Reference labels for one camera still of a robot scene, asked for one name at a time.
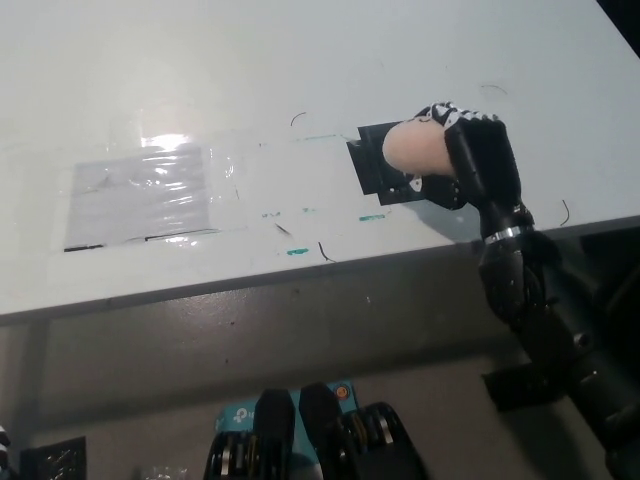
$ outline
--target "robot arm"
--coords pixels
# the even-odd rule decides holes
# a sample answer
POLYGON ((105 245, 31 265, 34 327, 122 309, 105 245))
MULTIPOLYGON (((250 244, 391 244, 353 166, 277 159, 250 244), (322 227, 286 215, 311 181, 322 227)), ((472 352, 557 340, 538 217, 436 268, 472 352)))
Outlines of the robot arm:
MULTIPOLYGON (((436 203, 480 214, 480 277, 488 303, 518 337, 531 363, 485 377, 500 410, 539 404, 567 393, 607 450, 615 478, 640 479, 640 386, 599 341, 604 319, 582 301, 560 268, 553 242, 534 229, 520 198, 520 177, 506 126, 496 116, 433 104, 388 134, 387 161, 407 173, 448 172, 459 198, 436 203), (441 129, 430 125, 436 122, 441 129), (421 142, 448 159, 416 153, 421 142), (449 162, 449 169, 443 164, 449 162)), ((430 176, 423 178, 427 198, 430 176)))

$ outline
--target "white table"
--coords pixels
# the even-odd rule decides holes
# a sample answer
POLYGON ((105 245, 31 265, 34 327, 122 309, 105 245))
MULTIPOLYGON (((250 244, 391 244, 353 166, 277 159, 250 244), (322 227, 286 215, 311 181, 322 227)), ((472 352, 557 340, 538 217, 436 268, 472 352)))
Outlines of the white table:
POLYGON ((640 61, 593 0, 5 1, 0 72, 3 320, 477 238, 363 196, 345 146, 433 101, 504 119, 539 228, 640 215, 640 61), (77 165, 180 135, 216 233, 64 253, 77 165))

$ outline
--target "green marker line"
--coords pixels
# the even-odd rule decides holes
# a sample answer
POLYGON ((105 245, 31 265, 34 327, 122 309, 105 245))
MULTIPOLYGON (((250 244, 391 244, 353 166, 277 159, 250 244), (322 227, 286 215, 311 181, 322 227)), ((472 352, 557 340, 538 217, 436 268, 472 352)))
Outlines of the green marker line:
POLYGON ((381 220, 383 218, 385 218, 385 215, 379 214, 379 215, 367 215, 366 217, 360 217, 359 220, 361 222, 368 222, 370 220, 381 220))
POLYGON ((308 248, 297 248, 295 250, 289 250, 287 255, 304 255, 309 251, 308 248))

